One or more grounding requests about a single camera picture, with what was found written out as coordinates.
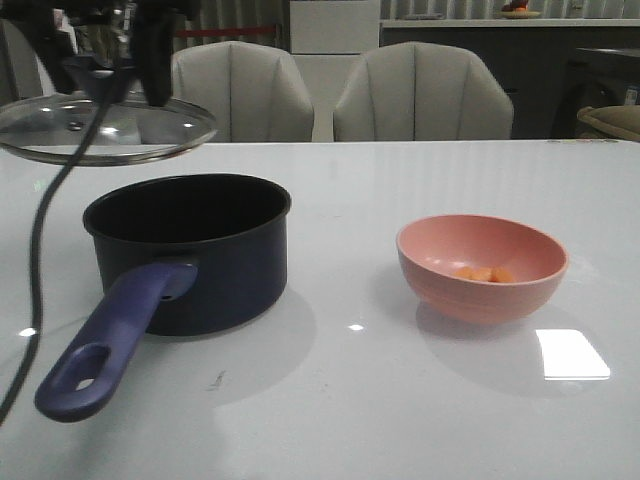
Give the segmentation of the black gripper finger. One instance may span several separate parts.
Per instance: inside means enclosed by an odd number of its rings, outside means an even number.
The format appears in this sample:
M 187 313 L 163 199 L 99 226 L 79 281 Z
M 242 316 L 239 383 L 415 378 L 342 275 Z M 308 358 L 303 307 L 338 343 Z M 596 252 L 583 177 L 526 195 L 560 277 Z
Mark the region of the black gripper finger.
M 136 10 L 130 53 L 151 106 L 164 106 L 172 95 L 173 27 L 170 9 Z
M 43 64 L 56 92 L 70 94 L 75 82 L 65 70 L 63 60 L 73 56 L 69 35 L 59 30 L 52 9 L 27 9 L 20 30 Z

